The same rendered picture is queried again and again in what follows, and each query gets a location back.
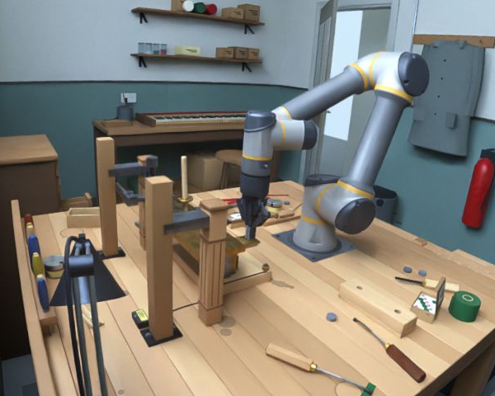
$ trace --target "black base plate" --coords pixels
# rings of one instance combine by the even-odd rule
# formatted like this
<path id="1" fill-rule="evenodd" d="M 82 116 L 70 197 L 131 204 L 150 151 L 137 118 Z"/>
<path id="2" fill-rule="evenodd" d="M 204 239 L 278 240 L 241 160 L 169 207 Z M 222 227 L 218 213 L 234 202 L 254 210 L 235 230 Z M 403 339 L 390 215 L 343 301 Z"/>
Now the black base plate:
<path id="1" fill-rule="evenodd" d="M 313 252 L 311 250 L 303 249 L 294 243 L 294 232 L 295 230 L 292 229 L 291 231 L 286 231 L 284 233 L 274 233 L 272 237 L 278 239 L 289 248 L 294 249 L 297 253 L 305 258 L 308 258 L 311 262 L 319 262 L 321 260 L 324 260 L 325 258 L 334 257 L 338 254 L 350 252 L 351 250 L 357 249 L 356 245 L 353 245 L 352 243 L 346 241 L 341 237 L 337 237 L 337 246 L 335 249 L 329 252 Z"/>
<path id="2" fill-rule="evenodd" d="M 105 257 L 105 253 L 103 253 L 102 250 L 100 250 L 98 253 L 99 253 L 99 257 L 102 260 L 108 260 L 109 258 L 116 258 L 116 257 L 124 257 L 124 256 L 126 256 L 125 252 L 123 252 L 123 249 L 121 249 L 120 247 L 117 248 L 117 254 L 114 254 L 113 256 Z"/>
<path id="3" fill-rule="evenodd" d="M 149 347 L 153 347 L 157 344 L 163 344 L 164 342 L 175 340 L 177 338 L 183 337 L 182 332 L 176 327 L 176 324 L 172 325 L 174 333 L 170 337 L 162 338 L 161 340 L 156 340 L 154 336 L 150 333 L 149 328 L 144 328 L 140 331 L 141 335 Z"/>

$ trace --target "trash bin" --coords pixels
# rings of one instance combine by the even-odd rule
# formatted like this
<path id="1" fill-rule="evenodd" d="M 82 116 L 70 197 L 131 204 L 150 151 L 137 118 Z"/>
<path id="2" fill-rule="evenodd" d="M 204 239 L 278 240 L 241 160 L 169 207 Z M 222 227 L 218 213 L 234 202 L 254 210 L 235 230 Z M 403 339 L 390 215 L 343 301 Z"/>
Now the trash bin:
<path id="1" fill-rule="evenodd" d="M 393 222 L 394 207 L 398 200 L 398 194 L 388 188 L 374 185 L 374 205 L 376 205 L 376 218 L 385 223 Z"/>

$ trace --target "fire extinguisher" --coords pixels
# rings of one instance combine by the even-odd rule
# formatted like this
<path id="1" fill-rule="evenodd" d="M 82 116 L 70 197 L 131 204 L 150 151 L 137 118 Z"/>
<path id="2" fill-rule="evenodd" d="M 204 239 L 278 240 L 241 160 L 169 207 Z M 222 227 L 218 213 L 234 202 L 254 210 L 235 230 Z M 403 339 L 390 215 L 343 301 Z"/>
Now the fire extinguisher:
<path id="1" fill-rule="evenodd" d="M 468 198 L 465 202 L 464 214 L 462 214 L 462 223 L 469 227 L 482 227 L 494 180 L 495 148 L 488 148 L 482 150 L 480 159 L 473 170 Z"/>

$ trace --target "wooden coat rack board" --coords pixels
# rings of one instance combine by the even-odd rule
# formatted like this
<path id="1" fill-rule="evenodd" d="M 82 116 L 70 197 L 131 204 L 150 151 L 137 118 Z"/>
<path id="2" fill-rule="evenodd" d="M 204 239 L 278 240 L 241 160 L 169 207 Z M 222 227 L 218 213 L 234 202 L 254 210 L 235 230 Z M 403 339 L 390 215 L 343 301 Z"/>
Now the wooden coat rack board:
<path id="1" fill-rule="evenodd" d="M 495 37 L 489 35 L 414 35 L 413 44 L 432 44 L 435 40 L 467 41 L 477 47 L 495 48 Z"/>

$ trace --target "yellow stripe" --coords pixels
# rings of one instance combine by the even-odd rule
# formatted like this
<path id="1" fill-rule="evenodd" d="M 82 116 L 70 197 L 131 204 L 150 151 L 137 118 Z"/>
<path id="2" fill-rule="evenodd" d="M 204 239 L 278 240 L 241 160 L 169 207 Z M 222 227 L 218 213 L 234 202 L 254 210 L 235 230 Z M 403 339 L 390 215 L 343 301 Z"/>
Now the yellow stripe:
<path id="1" fill-rule="evenodd" d="M 337 182 L 337 185 L 340 186 L 340 187 L 343 187 L 346 190 L 352 191 L 352 192 L 356 193 L 359 196 L 364 196 L 365 198 L 368 198 L 369 200 L 373 200 L 374 199 L 374 195 L 373 194 L 370 194 L 370 193 L 368 193 L 366 191 L 360 190 L 359 188 L 355 188 L 355 187 L 351 186 L 350 184 L 346 184 L 344 181 L 341 181 L 341 180 L 338 181 Z"/>
<path id="2" fill-rule="evenodd" d="M 376 58 L 378 58 L 381 54 L 384 54 L 384 52 L 379 52 L 376 54 L 376 56 L 372 59 L 372 62 L 370 62 L 370 67 L 369 67 L 369 78 L 370 78 L 370 85 L 373 87 L 374 86 L 374 80 L 372 79 L 372 67 L 374 66 L 374 62 L 376 61 Z"/>
<path id="3" fill-rule="evenodd" d="M 397 95 L 399 97 L 402 97 L 406 101 L 409 101 L 410 103 L 413 103 L 413 97 L 408 95 L 407 93 L 400 91 L 399 89 L 396 88 L 391 88 L 391 87 L 386 87 L 385 85 L 379 85 L 374 89 L 379 89 L 380 91 L 386 91 L 393 93 L 394 95 Z"/>
<path id="4" fill-rule="evenodd" d="M 284 127 L 284 123 L 281 120 L 277 120 L 280 122 L 280 126 L 282 126 L 282 143 L 280 144 L 279 150 L 282 150 L 284 147 L 284 142 L 286 141 L 286 128 Z"/>
<path id="5" fill-rule="evenodd" d="M 336 185 L 337 185 L 337 184 L 329 184 L 328 186 L 324 187 L 324 188 L 323 188 L 323 190 L 321 191 L 321 194 L 319 194 L 319 197 L 318 197 L 318 199 L 317 199 L 317 213 L 319 214 L 319 216 L 321 215 L 321 214 L 319 213 L 319 205 L 321 205 L 321 199 L 323 198 L 324 193 L 325 193 L 325 192 L 327 192 L 327 190 L 328 190 L 329 188 L 332 188 L 332 187 L 334 187 L 334 186 L 336 186 Z"/>
<path id="6" fill-rule="evenodd" d="M 358 72 L 360 72 L 361 77 L 363 78 L 363 86 L 365 87 L 365 89 L 363 89 L 363 92 L 366 91 L 366 88 L 369 87 L 369 80 L 367 80 L 366 74 L 363 71 L 363 69 L 360 68 L 357 64 L 349 64 L 349 66 L 352 66 L 355 70 L 357 70 Z"/>
<path id="7" fill-rule="evenodd" d="M 284 106 L 280 106 L 279 108 L 284 110 L 286 112 L 286 114 L 288 115 L 288 117 L 291 118 L 290 113 L 284 108 Z"/>
<path id="8" fill-rule="evenodd" d="M 328 221 L 311 219 L 310 217 L 306 217 L 304 214 L 302 214 L 300 216 L 300 218 L 302 220 L 304 220 L 304 221 L 307 221 L 308 223 L 311 223 L 311 224 L 318 224 L 318 225 L 327 225 L 327 224 L 330 224 Z"/>
<path id="9" fill-rule="evenodd" d="M 252 159 L 253 161 L 269 161 L 273 157 L 252 157 L 251 155 L 246 155 L 242 153 L 242 156 L 247 159 Z"/>

